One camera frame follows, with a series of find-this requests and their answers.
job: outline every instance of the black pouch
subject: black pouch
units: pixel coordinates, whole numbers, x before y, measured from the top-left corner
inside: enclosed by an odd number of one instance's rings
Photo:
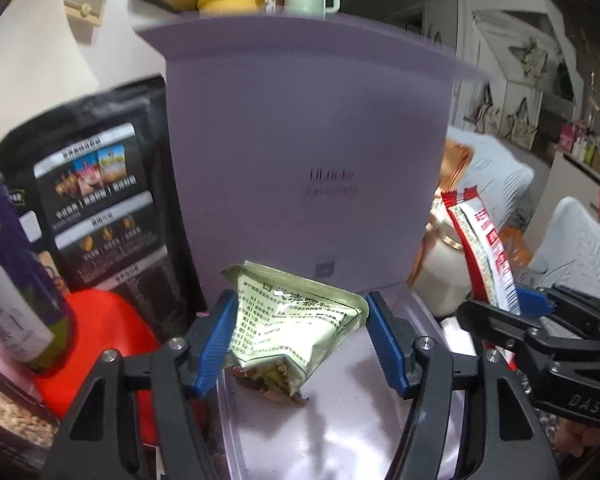
[[[161,76],[61,105],[0,143],[33,250],[59,288],[111,290],[158,339],[206,306],[171,164]]]

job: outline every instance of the stick packet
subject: stick packet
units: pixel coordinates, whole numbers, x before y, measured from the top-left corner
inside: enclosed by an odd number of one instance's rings
[[[344,338],[366,323],[364,298],[281,270],[245,262],[222,274],[238,292],[225,359],[238,383],[304,404],[300,386]]]
[[[507,254],[477,187],[442,194],[464,247],[474,298],[520,314],[520,302]]]

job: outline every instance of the purple box lid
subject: purple box lid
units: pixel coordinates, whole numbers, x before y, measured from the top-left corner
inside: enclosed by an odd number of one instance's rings
[[[452,82],[477,70],[348,16],[186,15],[140,35],[166,57],[180,208],[209,304],[222,268],[244,260],[353,291],[406,279]]]

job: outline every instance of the green medicine packet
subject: green medicine packet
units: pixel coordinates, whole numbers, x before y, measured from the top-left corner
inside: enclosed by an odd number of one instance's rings
[[[366,323],[368,304],[358,294],[253,262],[229,266],[222,274],[238,292],[225,365],[264,381],[273,377],[289,396],[347,334]]]

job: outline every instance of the bottle label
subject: bottle label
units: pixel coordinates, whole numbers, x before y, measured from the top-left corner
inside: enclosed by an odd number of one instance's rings
[[[54,335],[24,300],[0,266],[0,342],[23,363],[32,361]]]

